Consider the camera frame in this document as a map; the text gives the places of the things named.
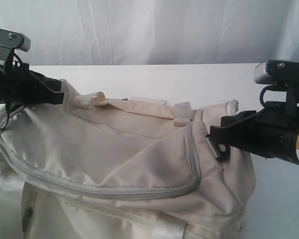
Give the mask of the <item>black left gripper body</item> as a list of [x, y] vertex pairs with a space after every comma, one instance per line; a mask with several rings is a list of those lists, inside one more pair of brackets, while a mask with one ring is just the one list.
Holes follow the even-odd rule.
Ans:
[[15, 50], [0, 46], [0, 104], [40, 104], [41, 87]]

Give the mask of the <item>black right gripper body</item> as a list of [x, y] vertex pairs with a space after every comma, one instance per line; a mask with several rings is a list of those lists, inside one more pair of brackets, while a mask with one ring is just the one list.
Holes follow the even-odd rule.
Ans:
[[[264, 102], [267, 91], [285, 92], [286, 100]], [[247, 127], [243, 150], [264, 158], [299, 158], [299, 84], [266, 86], [260, 102], [264, 108]]]

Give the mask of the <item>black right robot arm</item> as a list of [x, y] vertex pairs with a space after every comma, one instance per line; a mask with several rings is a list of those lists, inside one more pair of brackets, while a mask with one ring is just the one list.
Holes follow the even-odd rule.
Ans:
[[242, 111], [211, 126], [208, 140], [219, 160], [237, 148], [264, 158], [299, 165], [299, 86], [270, 85], [262, 89], [261, 111]]

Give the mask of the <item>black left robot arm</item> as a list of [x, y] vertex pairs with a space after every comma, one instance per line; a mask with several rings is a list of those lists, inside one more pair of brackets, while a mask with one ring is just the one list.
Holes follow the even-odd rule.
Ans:
[[62, 104], [61, 81], [30, 70], [14, 51], [0, 46], [0, 104]]

